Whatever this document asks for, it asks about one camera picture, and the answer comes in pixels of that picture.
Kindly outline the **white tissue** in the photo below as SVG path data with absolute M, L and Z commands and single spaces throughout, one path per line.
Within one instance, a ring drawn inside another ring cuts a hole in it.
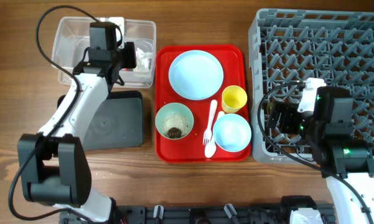
M 144 52 L 140 48 L 136 49 L 136 67 L 134 72 L 148 72 L 152 60 L 152 53 Z

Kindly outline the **yellow plastic cup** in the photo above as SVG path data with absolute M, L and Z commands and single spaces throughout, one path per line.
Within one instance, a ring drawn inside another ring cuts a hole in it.
M 236 113 L 247 103 L 248 97 L 244 88 L 230 85 L 222 92 L 222 109 L 225 113 Z

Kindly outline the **light blue bowl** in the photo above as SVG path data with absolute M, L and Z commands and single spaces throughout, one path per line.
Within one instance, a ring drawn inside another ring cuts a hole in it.
M 213 127 L 216 144 L 227 152 L 240 152 L 251 142 L 251 127 L 238 114 L 225 114 L 218 118 Z

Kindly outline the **green bowl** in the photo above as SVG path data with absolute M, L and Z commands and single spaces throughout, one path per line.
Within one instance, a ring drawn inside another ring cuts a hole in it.
M 178 140 L 191 132 L 194 116 L 192 111 L 182 103 L 168 103 L 156 113 L 155 125 L 162 137 Z

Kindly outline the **light blue plate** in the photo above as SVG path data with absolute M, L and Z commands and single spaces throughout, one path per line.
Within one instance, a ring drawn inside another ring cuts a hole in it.
M 172 61 L 168 77 L 178 95 L 198 101 L 216 94 L 224 81 L 224 71 L 212 54 L 203 50 L 189 50 Z

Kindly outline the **white rice pile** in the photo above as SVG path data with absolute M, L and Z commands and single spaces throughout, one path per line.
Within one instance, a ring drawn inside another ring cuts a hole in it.
M 172 113 L 167 115 L 161 122 L 161 128 L 166 137 L 167 131 L 173 127 L 181 129 L 183 137 L 190 131 L 191 124 L 186 116 L 180 113 Z

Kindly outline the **white plastic fork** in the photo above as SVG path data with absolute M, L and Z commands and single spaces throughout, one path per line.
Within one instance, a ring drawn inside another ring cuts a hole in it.
M 206 146 L 212 138 L 212 124 L 213 124 L 213 119 L 214 119 L 214 116 L 217 110 L 217 106 L 218 106 L 217 100 L 212 100 L 210 102 L 207 128 L 203 134 L 203 145 L 204 146 Z

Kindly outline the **white plastic spoon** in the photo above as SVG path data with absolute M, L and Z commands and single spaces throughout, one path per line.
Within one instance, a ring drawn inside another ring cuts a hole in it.
M 221 118 L 223 115 L 225 114 L 224 111 L 219 111 L 218 114 L 217 114 L 217 120 L 219 118 Z M 216 143 L 215 143 L 215 140 L 214 140 L 214 135 L 212 135 L 212 138 L 211 140 L 209 141 L 209 143 L 205 146 L 205 156 L 206 158 L 211 158 L 215 151 L 216 151 Z

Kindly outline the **brown food scrap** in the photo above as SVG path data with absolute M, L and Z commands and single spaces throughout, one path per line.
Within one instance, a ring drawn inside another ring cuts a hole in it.
M 182 137 L 182 130 L 176 127 L 170 128 L 167 131 L 167 137 L 169 139 L 179 139 Z

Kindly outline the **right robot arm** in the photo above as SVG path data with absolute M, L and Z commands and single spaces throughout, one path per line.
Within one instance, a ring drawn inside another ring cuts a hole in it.
M 299 134 L 311 147 L 315 164 L 297 162 L 321 172 L 334 201 L 339 223 L 374 223 L 374 159 L 370 145 L 352 136 L 353 98 L 344 88 L 300 83 L 297 104 L 268 104 L 268 127 Z

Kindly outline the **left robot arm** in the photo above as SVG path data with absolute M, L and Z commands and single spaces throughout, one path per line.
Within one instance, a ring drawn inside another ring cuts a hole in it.
M 134 44 L 117 37 L 120 28 L 112 22 L 90 24 L 90 45 L 70 74 L 72 84 L 51 119 L 35 134 L 23 134 L 18 142 L 19 170 L 9 191 L 9 208 L 14 207 L 14 190 L 22 184 L 24 198 L 53 206 L 87 223 L 124 223 L 116 201 L 91 186 L 91 172 L 83 150 L 87 129 L 113 85 L 123 85 L 122 68 L 136 67 Z

